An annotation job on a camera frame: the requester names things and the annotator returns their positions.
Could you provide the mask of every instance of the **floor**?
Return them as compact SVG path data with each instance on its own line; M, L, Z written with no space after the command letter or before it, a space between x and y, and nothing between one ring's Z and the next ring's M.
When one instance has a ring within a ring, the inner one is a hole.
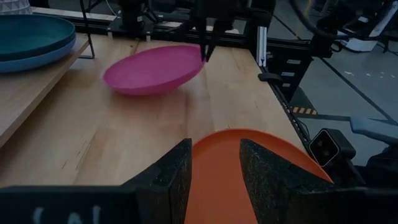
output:
M308 1L296 1L304 11ZM109 3L115 11L118 10L114 1ZM78 4L64 0L50 0L50 5L57 9L79 10ZM111 14L104 2L92 12ZM277 0L274 14L269 37L312 38L312 34L296 18L288 0ZM244 26L240 22L235 25L238 30ZM311 138L322 128L340 130L357 151L353 159L357 165L366 165L369 157L380 153L386 144L352 133L349 117L361 116L387 123L398 121L398 71L394 66L398 61L398 54L394 53L398 51L398 43L392 42L390 49L392 52L383 54L382 48L376 46L370 53L356 54L343 50L332 58L315 58L300 84L317 111L316 116L299 118L308 128Z

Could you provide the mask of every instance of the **stacked plates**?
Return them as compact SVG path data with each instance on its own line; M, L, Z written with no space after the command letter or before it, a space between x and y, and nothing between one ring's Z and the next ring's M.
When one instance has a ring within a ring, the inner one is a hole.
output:
M0 16L0 29L0 73L19 72L59 60L76 42L75 26L52 16Z

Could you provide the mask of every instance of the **metal rod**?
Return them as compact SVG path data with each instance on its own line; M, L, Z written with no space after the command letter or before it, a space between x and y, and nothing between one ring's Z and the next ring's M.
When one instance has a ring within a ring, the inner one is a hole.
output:
M80 7L81 7L81 13L83 13L83 20L85 23L85 28L86 28L86 33L87 33L87 38L88 38L88 43L90 44L90 49L91 49L91 59L95 58L95 53L94 53L94 47L93 47L93 41L91 39L91 32L88 28L88 21L87 21L87 15L86 15L86 9L85 9L85 4L83 0L80 0Z

